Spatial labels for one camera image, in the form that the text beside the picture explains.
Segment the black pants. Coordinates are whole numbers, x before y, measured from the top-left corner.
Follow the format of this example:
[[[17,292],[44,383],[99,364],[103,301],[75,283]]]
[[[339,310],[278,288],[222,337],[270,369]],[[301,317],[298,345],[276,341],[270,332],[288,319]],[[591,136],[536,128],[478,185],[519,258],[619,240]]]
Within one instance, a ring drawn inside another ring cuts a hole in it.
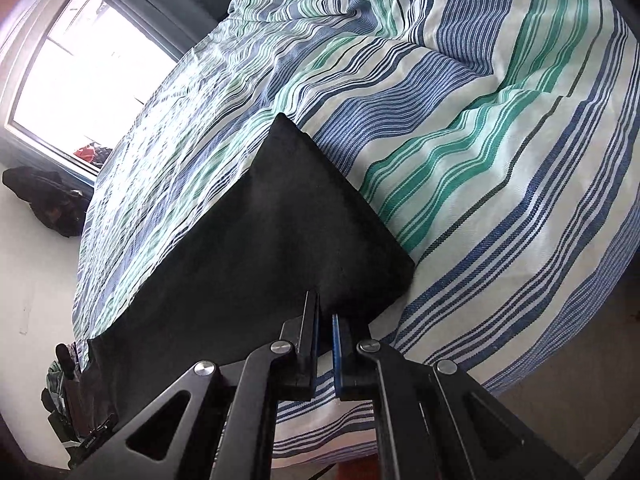
[[[89,342],[79,397],[90,426],[128,422],[191,365],[238,362],[316,292],[323,316],[370,323],[414,264],[310,136],[279,115],[250,169]]]

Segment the clothes pile on nightstand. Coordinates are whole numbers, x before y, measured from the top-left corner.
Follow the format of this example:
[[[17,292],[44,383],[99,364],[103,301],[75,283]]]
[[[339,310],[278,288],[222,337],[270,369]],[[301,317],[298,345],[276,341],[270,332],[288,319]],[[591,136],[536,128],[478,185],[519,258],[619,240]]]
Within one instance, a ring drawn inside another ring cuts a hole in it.
[[[70,456],[67,467],[74,469],[114,434],[118,417],[109,408],[104,419],[92,418],[92,411],[82,400],[81,372],[73,344],[58,344],[55,356],[40,399],[49,413],[51,428]]]

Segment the striped blue green bedsheet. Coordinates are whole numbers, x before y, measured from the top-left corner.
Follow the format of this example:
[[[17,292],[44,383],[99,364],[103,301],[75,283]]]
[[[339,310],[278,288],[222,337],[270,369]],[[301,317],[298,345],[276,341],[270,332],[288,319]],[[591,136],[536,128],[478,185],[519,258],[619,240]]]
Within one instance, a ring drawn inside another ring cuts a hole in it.
[[[371,333],[491,392],[577,335],[638,249],[639,44],[610,0],[232,0],[96,178],[82,372],[279,115],[413,261]]]

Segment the dark hanging clothes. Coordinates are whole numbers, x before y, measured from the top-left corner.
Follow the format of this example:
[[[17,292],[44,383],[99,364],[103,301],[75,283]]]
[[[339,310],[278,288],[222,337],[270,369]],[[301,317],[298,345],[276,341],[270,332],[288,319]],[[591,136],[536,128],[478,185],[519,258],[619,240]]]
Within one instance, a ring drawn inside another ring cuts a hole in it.
[[[2,184],[29,204],[35,217],[64,237],[81,236],[90,196],[65,184],[55,171],[21,166],[2,172]]]

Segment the red item at window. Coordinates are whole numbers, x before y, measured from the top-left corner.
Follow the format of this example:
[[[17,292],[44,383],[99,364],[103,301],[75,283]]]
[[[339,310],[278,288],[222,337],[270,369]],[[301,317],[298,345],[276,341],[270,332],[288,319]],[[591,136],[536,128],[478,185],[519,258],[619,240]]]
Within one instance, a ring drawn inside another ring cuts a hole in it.
[[[101,169],[110,157],[111,152],[111,148],[92,142],[74,151],[74,156],[93,167]]]

